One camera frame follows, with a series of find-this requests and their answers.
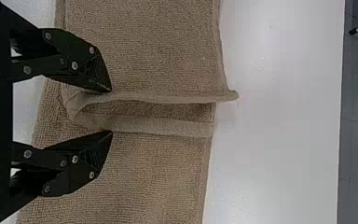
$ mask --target white surface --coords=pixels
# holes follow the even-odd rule
[[[53,1],[5,0],[40,27]],[[222,37],[238,102],[217,110],[206,224],[333,224],[344,0],[224,0]],[[29,142],[41,80],[15,87]]]

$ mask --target beige towel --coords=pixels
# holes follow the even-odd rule
[[[34,130],[46,147],[114,131],[100,177],[20,212],[25,223],[201,223],[214,103],[234,100],[219,0],[57,1],[59,27],[96,45],[113,92],[48,80]]]

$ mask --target gray floor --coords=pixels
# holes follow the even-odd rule
[[[339,153],[338,224],[358,224],[358,0],[347,0]]]

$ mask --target bolt head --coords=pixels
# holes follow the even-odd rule
[[[45,38],[47,40],[50,40],[51,39],[51,33],[45,33]]]
[[[79,157],[78,156],[74,156],[72,157],[72,163],[76,164],[79,161]]]
[[[79,65],[77,64],[77,62],[72,62],[72,69],[77,70],[78,67]]]
[[[67,164],[68,164],[67,161],[61,161],[60,166],[61,166],[61,167],[65,167]]]
[[[94,172],[89,172],[89,178],[93,179],[95,177],[95,173]]]
[[[30,66],[24,66],[23,72],[24,72],[26,75],[30,75],[30,74],[32,73],[32,68],[31,68]]]
[[[30,159],[32,157],[32,151],[31,150],[24,151],[23,156],[24,156],[25,159]]]
[[[89,47],[89,53],[90,53],[90,54],[94,54],[94,53],[95,53],[94,47]]]
[[[43,189],[43,191],[44,191],[45,193],[50,193],[50,192],[51,192],[51,186],[50,186],[50,185],[45,186],[45,188]]]

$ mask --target terry cloth texture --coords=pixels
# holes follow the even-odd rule
[[[48,80],[34,146],[114,131],[98,179],[38,198],[19,223],[201,223],[215,103],[227,87],[219,0],[57,1],[56,25],[97,46],[113,91]]]

